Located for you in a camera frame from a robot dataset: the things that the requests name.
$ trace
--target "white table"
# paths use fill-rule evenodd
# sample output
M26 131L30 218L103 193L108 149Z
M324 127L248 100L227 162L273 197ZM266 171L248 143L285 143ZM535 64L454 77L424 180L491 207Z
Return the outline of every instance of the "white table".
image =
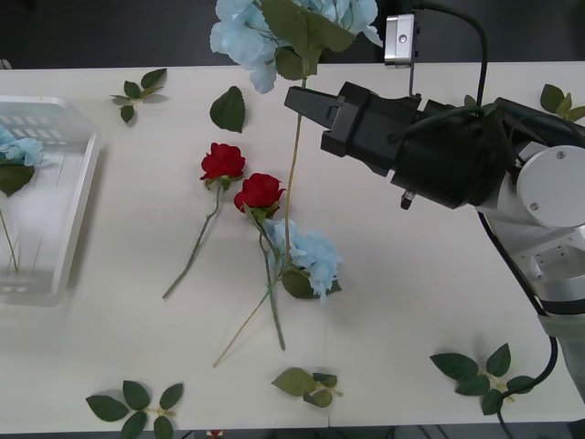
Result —
M476 90L477 65L420 65L415 91L460 104ZM163 95L123 125L109 94L147 70L0 72L0 94L77 102L107 138L90 193L71 294L53 308L0 308L0 433L119 430L84 398L122 380L152 386L154 397L183 381L177 426L325 427L494 422L479 400L453 392L429 355L457 350L477 358L509 342L511 374L536 376L548 342L534 312L499 260L471 208L451 211L415 199L350 158L319 150L321 128L303 125L292 216L323 230L345 261L344 292L326 306L279 293L287 342L281 352L268 306L225 361L211 364L264 291L257 235L225 198L192 272L167 302L161 294L183 268L213 196L198 178L211 142L242 148L248 172L286 181L294 114L288 86L260 96L240 68L170 69ZM537 106L555 83L585 102L585 63L492 64L485 101L498 96ZM309 86L337 93L345 80L385 97L407 92L408 72L381 66L321 66ZM244 92L243 134L219 130L211 103L230 85ZM318 411L270 382L290 366L338 372L346 394ZM509 422L570 421L585 411L562 359L536 390L507 403Z

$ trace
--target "blue hydrangea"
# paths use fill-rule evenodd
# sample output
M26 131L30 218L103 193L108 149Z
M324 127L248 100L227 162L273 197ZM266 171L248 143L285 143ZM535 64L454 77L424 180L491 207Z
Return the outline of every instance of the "blue hydrangea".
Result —
M378 15L376 0L293 0L352 34L363 32L374 44L382 41L371 23ZM275 37L253 0L218 0L219 22L211 29L211 50L228 55L234 62L250 70L250 81L260 93L274 88L276 80L275 52L290 43Z
M25 137L16 138L0 125L0 154L4 160L24 166L38 165L43 145L36 139Z
M266 232L281 253L286 250L284 219L264 222ZM337 279L337 265L342 261L333 244L319 232L300 235L293 221L289 220L289 236L291 239L291 261L309 273L309 283L315 294L324 302L327 290Z

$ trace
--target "red rose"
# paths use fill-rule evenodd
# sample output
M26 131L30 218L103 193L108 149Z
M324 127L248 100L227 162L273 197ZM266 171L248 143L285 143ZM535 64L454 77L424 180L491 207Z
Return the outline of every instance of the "red rose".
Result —
M273 208L281 199L284 189L279 189L281 182L268 174L252 174L244 180L241 192L234 198L234 204L240 211L244 211L244 204L249 208ZM271 209L268 217L278 209Z
M241 177L244 165L246 165L246 159L241 156L241 151L237 146L211 144L211 154L207 154L201 162L201 167L205 171L201 179L209 180L223 176Z

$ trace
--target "flower stem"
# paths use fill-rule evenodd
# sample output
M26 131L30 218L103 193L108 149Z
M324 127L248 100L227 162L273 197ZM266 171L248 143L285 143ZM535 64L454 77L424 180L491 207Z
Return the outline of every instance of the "flower stem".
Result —
M250 314L248 316L248 318L246 319L246 321L244 322L244 324L239 327L238 332L236 333L236 335L234 336L234 338L231 339L231 341L228 344L228 347L224 349L224 351L221 353L221 355L219 356L219 358L217 359L217 361L215 363L213 363L213 367L216 368L219 364L219 362L221 361L221 359L224 358L224 356L228 353L229 348L231 348L231 345L234 344L234 341L236 341L236 338L238 338L239 334L241 333L241 331L244 329L244 327L248 324L248 322L251 321L251 319L254 317L254 315L256 314L256 311L258 311L261 307L261 305L264 303L264 301L266 300L266 298L272 294L272 288L274 288L274 285L271 284L268 286L268 291L266 292L266 294L264 295L264 297L262 297L262 300L260 300L260 302L258 303L258 305L254 308L254 311L252 311L252 314Z
M205 219L205 223L203 224L203 227L201 228L201 231L199 232L199 237L197 238L197 242L195 243L195 247L193 248L193 251L191 252L191 256L189 257L189 260L186 263L185 270L183 270L183 272L178 275L178 277L175 279L173 284L168 288L168 290L166 290L166 293L163 294L163 299L168 298L168 296L171 295L171 293L173 293L176 286L181 283L183 278L186 276L187 272L190 270L191 265L193 265L193 262L195 261L195 258L197 256L197 251L199 250L199 247L201 247L201 240L203 239L203 234L205 233L207 225L209 224L209 221L213 217L215 217L215 215L219 211L219 197L221 196L221 189L222 189L221 182L218 182L218 192L216 193L216 208L213 210L213 212L211 212L210 214L207 215L207 217Z
M4 214L0 209L0 219L2 220L2 227L4 228L4 234L6 235L6 240L8 241L8 246L10 247L10 253L12 253L12 261L15 265L15 272L18 273L18 265L16 264L16 256L15 256L15 248L12 246L12 241L10 241L10 235L8 235L8 228L6 227L6 222L4 221Z
M262 249L262 254L264 255L264 265L266 266L266 280L268 282L268 285L271 285L272 284L271 269L270 265L268 264L268 252L266 251L266 249L264 249L264 246L262 245L262 230L260 233L259 243L260 248ZM272 291L271 294L271 310L272 317L274 317L274 325L276 326L276 333L278 334L278 341L281 344L281 349L286 350L286 345L284 344L284 336L282 335L281 321L278 318L278 307L276 305L276 297L274 296L274 291Z
M307 86L307 66L306 63L303 61L303 82L301 84L302 88L306 88ZM294 167L296 166L296 157L298 156L299 152L299 137L301 136L301 121L303 117L299 114L296 119L296 136L294 137L294 151L292 152L292 164L291 164L291 173L289 174L289 184L286 188L286 201L284 204L284 237L286 240L286 250L284 251L284 262L286 263L289 261L291 257L291 237L289 235L289 208L291 206L291 192L293 191L293 175L294 175Z

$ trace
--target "artificial leaf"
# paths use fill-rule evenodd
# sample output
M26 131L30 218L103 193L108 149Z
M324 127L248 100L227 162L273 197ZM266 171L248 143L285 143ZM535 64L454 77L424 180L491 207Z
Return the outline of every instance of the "artificial leaf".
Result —
M12 197L35 175L33 166L0 165L0 190L7 197Z
M122 385L124 399L128 406L133 410L142 410L150 404L148 392L136 381L125 381Z
M540 106L548 112L557 112L557 108L565 99L565 93L554 85L547 84L540 94Z
M534 381L533 378L527 377L526 375L520 375L519 377L515 377L507 382L505 385L509 391L515 391L516 389L522 389L525 386L530 385ZM534 389L533 387L529 388L526 391L518 391L517 393L522 395L524 393L528 393Z
M211 120L222 130L241 133L246 118L246 105L241 91L236 86L229 87L211 105Z
M132 105L124 105L120 109L120 115L125 123L128 123L134 117L134 107Z
M156 439L173 439L173 425L165 416L154 420L154 437Z
M166 69L158 69L149 71L146 73L143 78L140 80L140 85L143 86L143 89L150 89L155 85L166 73Z
M120 421L128 414L128 407L111 396L93 395L86 398L91 411L102 421L113 423Z
M159 402L161 409L169 410L179 402L183 396L183 383L179 382L163 392L161 401Z
M496 414L502 408L502 392L491 389L482 398L482 412L484 415Z
M316 391L312 395L310 393L305 393L303 395L303 401L324 409L325 407L329 407L331 402L333 402L333 395L327 389L322 389L321 391Z
M301 80L303 78L303 59L293 50L279 48L276 52L275 61L276 71L286 80Z
M576 122L585 117L585 107L576 107L569 111L569 120Z
M439 370L454 380L467 380L479 370L477 363L462 354L437 354L431 357L432 362Z
M313 377L300 368L285 370L272 382L272 385L291 396L303 396L305 393L311 393L317 387Z
M477 102L475 101L475 99L473 97L471 97L469 94L465 95L465 99L463 99L463 103L465 104L466 107L474 107L477 105Z
M309 279L298 271L290 270L282 275L282 286L294 298L297 299L318 299L319 295L315 295ZM325 292L325 295L330 295L341 291L338 281L333 281L333 285Z
M120 439L135 439L143 432L148 416L145 412L135 412L122 427Z
M506 343L487 359L485 369L495 377L501 377L508 372L511 362L510 347Z
M153 94L159 90L161 90L163 87L149 87L148 89L144 89L142 93L140 93L140 97L141 98L145 98L146 96L148 96L149 94Z
M333 387L337 385L336 375L331 375L329 373L314 373L313 379L329 389L333 389Z
M569 110L570 107L573 106L573 100L570 96L570 93L567 93L567 96L565 96L565 99L563 99L563 101L560 103L560 105L557 108L557 114L562 117L563 119L568 119L569 118Z
M126 96L132 99L140 98L140 87L136 82L130 82L129 80L124 82L124 93Z
M460 381L456 393L464 396L484 396L490 390L490 380L485 375L477 375Z
M261 12L274 35L291 43L307 71L316 70L325 48L340 52L354 41L351 32L292 0L263 0Z

